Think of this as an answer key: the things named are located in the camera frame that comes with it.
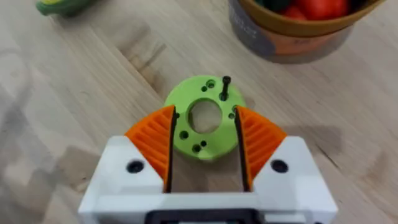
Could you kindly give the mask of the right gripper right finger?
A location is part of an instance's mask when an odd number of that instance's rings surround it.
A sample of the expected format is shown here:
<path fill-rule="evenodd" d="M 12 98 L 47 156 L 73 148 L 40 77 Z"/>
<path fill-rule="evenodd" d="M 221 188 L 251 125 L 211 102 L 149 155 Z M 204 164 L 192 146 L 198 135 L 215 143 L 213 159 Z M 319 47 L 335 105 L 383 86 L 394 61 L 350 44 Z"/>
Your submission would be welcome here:
<path fill-rule="evenodd" d="M 243 106 L 235 109 L 243 188 L 262 223 L 332 223 L 338 206 L 305 140 Z"/>

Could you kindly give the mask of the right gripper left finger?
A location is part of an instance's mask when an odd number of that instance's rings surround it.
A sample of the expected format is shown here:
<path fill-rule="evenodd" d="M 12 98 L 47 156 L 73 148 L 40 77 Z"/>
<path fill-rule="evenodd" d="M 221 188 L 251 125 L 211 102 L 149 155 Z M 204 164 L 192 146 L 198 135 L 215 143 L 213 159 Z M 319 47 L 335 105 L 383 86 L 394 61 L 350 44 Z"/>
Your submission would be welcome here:
<path fill-rule="evenodd" d="M 144 223 L 171 191 L 175 107 L 163 107 L 109 138 L 78 214 L 82 223 Z"/>

